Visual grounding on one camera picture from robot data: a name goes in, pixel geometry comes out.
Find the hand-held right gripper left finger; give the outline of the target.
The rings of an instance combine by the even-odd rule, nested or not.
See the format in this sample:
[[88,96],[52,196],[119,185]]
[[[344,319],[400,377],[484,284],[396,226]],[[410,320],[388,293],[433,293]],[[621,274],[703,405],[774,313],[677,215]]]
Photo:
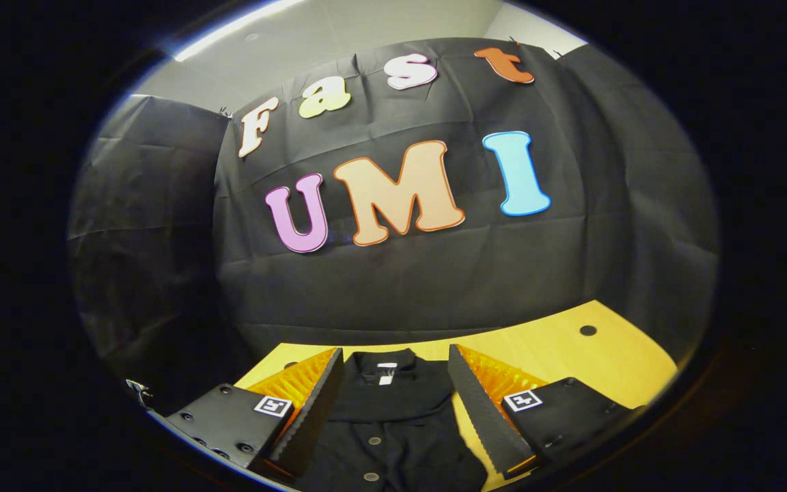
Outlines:
[[343,374],[343,350],[330,348],[247,389],[219,384],[165,425],[238,472],[293,479],[309,465]]

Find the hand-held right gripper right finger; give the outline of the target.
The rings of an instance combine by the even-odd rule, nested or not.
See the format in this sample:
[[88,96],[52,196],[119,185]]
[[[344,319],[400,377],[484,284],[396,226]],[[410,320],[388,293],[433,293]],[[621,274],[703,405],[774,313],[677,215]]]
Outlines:
[[491,465],[507,478],[590,454],[644,405],[581,372],[536,372],[466,344],[447,347],[447,373]]

